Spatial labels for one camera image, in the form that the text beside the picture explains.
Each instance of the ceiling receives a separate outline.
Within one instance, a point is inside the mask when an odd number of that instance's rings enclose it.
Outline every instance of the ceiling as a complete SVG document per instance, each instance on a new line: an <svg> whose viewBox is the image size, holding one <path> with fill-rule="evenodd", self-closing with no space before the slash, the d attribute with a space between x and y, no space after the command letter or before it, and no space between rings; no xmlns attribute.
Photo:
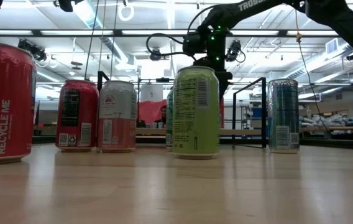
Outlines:
<svg viewBox="0 0 353 224"><path fill-rule="evenodd" d="M189 23L200 9L210 6L211 4L235 3L236 0L131 0L129 7L134 8L134 14L128 21L123 21L122 17L128 17L130 9L124 9L122 1L100 0L88 2L93 6L92 10L98 8L98 21L102 23L102 27L106 29L187 29ZM347 1L353 8L353 1ZM121 15L117 13L116 7L122 9ZM193 24L194 29L206 17L207 12L198 18ZM75 9L74 12L63 12L59 7L53 5L52 0L4 0L2 9L0 9L0 29L88 29L86 22L81 18ZM298 24L301 30L329 30L328 27L317 24L308 19L304 14L298 13ZM252 16L248 19L240 21L234 29L286 29L296 30L295 11L286 5L280 5L273 9ZM89 49L91 38L77 37L75 40L75 48L73 53L72 37L0 37L0 42L17 46L19 39L27 39L32 44L45 48L48 60L45 62L37 62L41 74L38 82L63 82L67 79L82 79L86 74L96 81L98 70L104 71L115 79L137 82L140 74L141 78L160 78L165 74L170 75L179 68L189 66L193 60L184 55L176 55L166 60L153 62L148 59L149 54L145 47L146 37L114 37L114 42L120 51L127 55L130 60L129 64L140 67L138 70L117 69L115 66L119 63L112 58L112 53L108 47L102 44L99 38L92 39L91 50ZM233 40L239 40L243 46L246 60L244 63L232 62L226 63L226 69L233 73L233 82L246 82L248 79L266 77L269 80L274 78L282 78L296 68L300 68L302 58L300 49L296 43L295 37L228 37L226 46L230 46ZM311 61L312 57L322 54L325 50L325 44L333 40L333 37L323 38L303 38L301 47L305 60ZM170 42L167 38L155 37L150 41L150 47L159 48L162 53L173 51L182 51L179 44ZM71 61L81 62L81 70L73 70ZM341 70L351 71L353 76L353 63L343 61L340 57L328 60L318 66L311 66L310 72L314 77L312 82L326 77L330 74L340 72ZM327 82L342 82L347 80L347 72L334 77ZM299 82L307 83L307 75L296 78ZM230 97L235 92L233 86L225 97Z"/></svg>

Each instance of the ceiling duct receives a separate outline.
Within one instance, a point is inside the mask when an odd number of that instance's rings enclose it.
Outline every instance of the ceiling duct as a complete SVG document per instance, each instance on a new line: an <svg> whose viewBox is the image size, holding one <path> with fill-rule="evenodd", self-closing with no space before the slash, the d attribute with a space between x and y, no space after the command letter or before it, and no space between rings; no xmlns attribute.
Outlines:
<svg viewBox="0 0 353 224"><path fill-rule="evenodd" d="M349 54L353 53L353 47L351 47L345 40L341 38L338 38L337 41L332 43L336 44L337 50L330 51L331 53L328 54L327 50L330 49L327 47L327 49L320 51L309 59L305 59L306 68L308 69L308 72L311 72L313 70L316 70L317 68L326 65L330 62L330 59L346 57ZM285 72L284 78L297 78L301 75L307 75L303 63Z"/></svg>
<svg viewBox="0 0 353 224"><path fill-rule="evenodd" d="M78 4L73 4L73 10L88 28L93 29L95 24L95 29L103 29L102 22L98 18L95 19L95 10L91 0L85 0ZM128 62L128 56L120 49L120 47L116 43L114 43L113 46L112 38L100 37L99 39L109 49L113 56L115 56L119 63Z"/></svg>

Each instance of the green can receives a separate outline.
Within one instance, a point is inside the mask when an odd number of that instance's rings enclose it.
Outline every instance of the green can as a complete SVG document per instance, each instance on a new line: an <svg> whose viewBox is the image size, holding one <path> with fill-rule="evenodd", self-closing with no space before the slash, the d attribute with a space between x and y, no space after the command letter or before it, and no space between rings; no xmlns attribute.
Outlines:
<svg viewBox="0 0 353 224"><path fill-rule="evenodd" d="M172 152L184 159L212 159L219 152L219 82L214 70L178 71L173 86Z"/></svg>
<svg viewBox="0 0 353 224"><path fill-rule="evenodd" d="M173 94L172 90L173 88L171 87L171 91L167 96L167 128L166 128L166 134L165 134L165 146L167 149L171 150L172 149L172 111L173 111Z"/></svg>

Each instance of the red can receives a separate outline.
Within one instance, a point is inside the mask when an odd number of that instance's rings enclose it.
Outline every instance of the red can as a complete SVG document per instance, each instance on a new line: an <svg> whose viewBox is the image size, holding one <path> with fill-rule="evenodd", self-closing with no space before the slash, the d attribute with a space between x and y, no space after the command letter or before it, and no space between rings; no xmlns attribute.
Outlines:
<svg viewBox="0 0 353 224"><path fill-rule="evenodd" d="M64 152L95 147L99 91L89 81L67 80L60 90L56 146Z"/></svg>
<svg viewBox="0 0 353 224"><path fill-rule="evenodd" d="M98 149L131 152L135 149L137 93L134 85L107 81L99 99Z"/></svg>
<svg viewBox="0 0 353 224"><path fill-rule="evenodd" d="M29 53L0 44L0 163L30 154L36 75Z"/></svg>

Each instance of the barcode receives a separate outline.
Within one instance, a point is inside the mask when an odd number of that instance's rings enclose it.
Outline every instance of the barcode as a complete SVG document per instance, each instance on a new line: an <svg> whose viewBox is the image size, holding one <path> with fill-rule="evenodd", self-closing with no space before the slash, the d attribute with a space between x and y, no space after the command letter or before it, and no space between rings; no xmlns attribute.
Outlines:
<svg viewBox="0 0 353 224"><path fill-rule="evenodd" d="M104 120L103 121L103 144L112 144L112 121Z"/></svg>
<svg viewBox="0 0 353 224"><path fill-rule="evenodd" d="M197 106L199 109L208 109L208 82L197 80Z"/></svg>
<svg viewBox="0 0 353 224"><path fill-rule="evenodd" d="M69 140L69 134L60 133L59 134L59 146L67 146Z"/></svg>
<svg viewBox="0 0 353 224"><path fill-rule="evenodd" d="M290 146L290 127L277 126L276 127L276 147L286 148Z"/></svg>
<svg viewBox="0 0 353 224"><path fill-rule="evenodd" d="M291 144L299 144L300 143L300 135L298 133L290 134Z"/></svg>
<svg viewBox="0 0 353 224"><path fill-rule="evenodd" d="M165 136L165 144L167 144L167 145L171 145L172 144L171 134L167 134Z"/></svg>
<svg viewBox="0 0 353 224"><path fill-rule="evenodd" d="M91 145L91 123L81 124L80 146Z"/></svg>

